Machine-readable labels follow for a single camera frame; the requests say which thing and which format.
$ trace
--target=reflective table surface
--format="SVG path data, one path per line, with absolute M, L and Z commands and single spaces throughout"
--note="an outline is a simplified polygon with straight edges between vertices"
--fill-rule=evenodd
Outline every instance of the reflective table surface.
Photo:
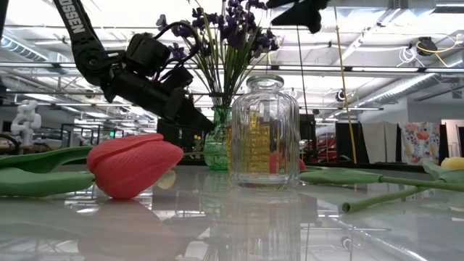
M 205 167 L 174 171 L 128 201 L 95 187 L 45 199 L 0 198 L 0 261 L 464 260 L 458 193 L 430 190 L 343 214 L 341 202 L 404 187 L 263 191 L 234 188 L 226 173 Z

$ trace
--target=robotic arm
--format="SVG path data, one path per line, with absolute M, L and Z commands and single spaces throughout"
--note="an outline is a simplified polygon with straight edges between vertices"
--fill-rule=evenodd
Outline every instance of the robotic arm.
M 155 37 L 137 33 L 127 51 L 105 51 L 80 0 L 54 0 L 54 3 L 70 34 L 77 69 L 90 84 L 100 86 L 108 102 L 121 96 L 177 127 L 203 131 L 214 128 L 214 124 L 194 107 L 192 100 L 186 98 L 184 88 L 192 82 L 193 76 L 183 63 L 195 52 L 184 60 L 169 59 L 169 48 L 157 40 L 174 26 L 191 28 L 190 25 L 174 22 Z M 171 62 L 177 65 L 160 80 L 147 78 L 159 75 Z

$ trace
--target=vase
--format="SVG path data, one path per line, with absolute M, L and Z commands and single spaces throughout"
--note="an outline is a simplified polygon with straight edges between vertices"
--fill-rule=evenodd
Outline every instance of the vase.
M 283 78 L 252 76 L 232 107 L 231 177 L 238 186 L 284 189 L 299 183 L 299 107 L 279 92 Z
M 231 124 L 231 108 L 215 106 L 213 131 L 204 141 L 204 161 L 211 170 L 227 170 L 227 127 Z

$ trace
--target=ceiling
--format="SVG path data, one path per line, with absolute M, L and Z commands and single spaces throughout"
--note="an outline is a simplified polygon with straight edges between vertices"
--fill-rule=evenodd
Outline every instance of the ceiling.
M 347 6 L 355 3 L 354 0 L 345 1 Z M 169 0 L 160 4 L 160 1 L 131 0 L 82 0 L 90 17 L 96 34 L 106 49 L 124 49 L 134 33 L 157 33 L 156 21 L 161 14 L 167 16 L 168 22 L 191 19 L 191 8 L 196 4 L 188 4 L 187 0 Z M 207 12 L 219 12 L 221 1 L 201 0 L 199 3 Z M 288 7 L 273 11 L 256 11 L 255 15 L 260 24 L 268 26 L 270 21 Z M 435 8 L 422 8 L 411 10 L 393 10 L 386 7 L 372 6 L 364 8 L 339 7 L 337 15 L 340 26 L 341 52 L 345 66 L 376 66 L 376 67 L 438 67 L 436 56 L 412 59 L 411 62 L 402 62 L 401 56 L 410 43 L 415 44 L 419 37 L 428 36 L 436 43 L 439 49 L 446 49 L 455 45 L 454 49 L 441 54 L 441 58 L 461 51 L 464 47 L 460 39 L 461 24 L 458 20 L 464 19 L 464 14 L 436 13 Z M 323 29 L 312 35 L 301 27 L 274 27 L 273 32 L 278 36 L 280 49 L 270 54 L 269 60 L 263 59 L 262 65 L 295 66 L 339 66 L 339 52 L 337 49 L 337 34 L 335 13 L 332 7 L 321 12 Z M 46 62 L 73 62 L 70 44 L 62 43 L 63 37 L 68 38 L 67 31 L 61 21 L 52 0 L 16 0 L 10 1 L 4 36 L 21 43 L 46 58 Z M 164 44 L 178 42 L 180 39 L 167 32 L 161 37 Z M 30 59 L 21 57 L 6 49 L 0 49 L 0 62 L 28 62 Z M 18 79 L 18 84 L 11 86 L 11 90 L 51 91 L 60 89 L 61 92 L 70 93 L 93 90 L 100 92 L 98 86 L 92 86 L 80 77 L 74 68 L 65 68 L 65 74 L 55 73 L 53 70 L 37 68 L 20 68 L 17 65 L 0 66 L 1 75 Z M 303 82 L 307 106 L 327 107 L 340 106 L 335 100 L 336 92 L 342 88 L 340 74 L 327 74 L 308 72 L 302 80 L 301 72 L 280 70 L 277 72 L 285 80 L 284 92 L 292 93 L 301 106 L 305 105 L 303 95 Z M 384 86 L 403 77 L 414 75 L 374 75 L 374 74 L 347 74 L 345 83 L 350 95 L 351 103 L 382 89 Z M 205 93 L 206 88 L 196 78 L 189 86 L 192 93 Z M 243 86 L 241 92 L 247 91 Z M 63 102 L 105 103 L 102 96 L 88 99 L 84 96 L 66 95 L 58 96 Z M 212 117 L 210 97 L 196 96 L 196 106 L 203 107 L 203 113 Z M 72 107 L 79 112 L 90 109 Z M 121 117 L 117 107 L 96 108 L 110 117 Z M 333 111 L 322 111 L 329 115 Z M 153 114 L 141 113 L 144 117 L 152 118 Z

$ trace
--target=flower bouquet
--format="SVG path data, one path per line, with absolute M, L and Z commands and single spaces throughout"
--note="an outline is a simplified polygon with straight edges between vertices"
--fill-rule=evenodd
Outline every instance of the flower bouquet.
M 215 129 L 205 141 L 204 158 L 210 168 L 227 170 L 226 126 L 231 120 L 231 103 L 241 84 L 269 51 L 278 49 L 276 36 L 270 29 L 263 30 L 252 9 L 266 10 L 259 0 L 223 0 L 220 14 L 206 13 L 198 1 L 192 9 L 192 22 L 182 21 L 196 30 L 196 36 L 185 25 L 171 28 L 190 49 L 194 67 L 189 65 L 202 81 L 214 104 Z M 157 21 L 160 30 L 167 26 L 163 14 Z M 185 47 L 174 43 L 170 47 L 174 58 L 186 57 Z

